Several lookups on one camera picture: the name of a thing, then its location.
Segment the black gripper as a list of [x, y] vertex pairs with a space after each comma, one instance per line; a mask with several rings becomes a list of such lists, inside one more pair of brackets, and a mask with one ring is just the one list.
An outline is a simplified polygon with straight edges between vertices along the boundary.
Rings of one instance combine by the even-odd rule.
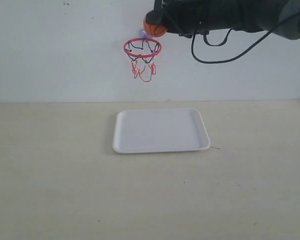
[[156, 0], [145, 22], [180, 36], [225, 29], [256, 33], [270, 29], [261, 7], [261, 0]]

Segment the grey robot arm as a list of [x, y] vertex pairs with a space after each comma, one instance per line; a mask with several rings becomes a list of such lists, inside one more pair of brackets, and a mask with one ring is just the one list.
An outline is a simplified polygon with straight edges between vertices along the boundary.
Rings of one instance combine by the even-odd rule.
[[145, 23], [190, 38], [216, 30], [300, 39], [300, 0], [157, 0]]

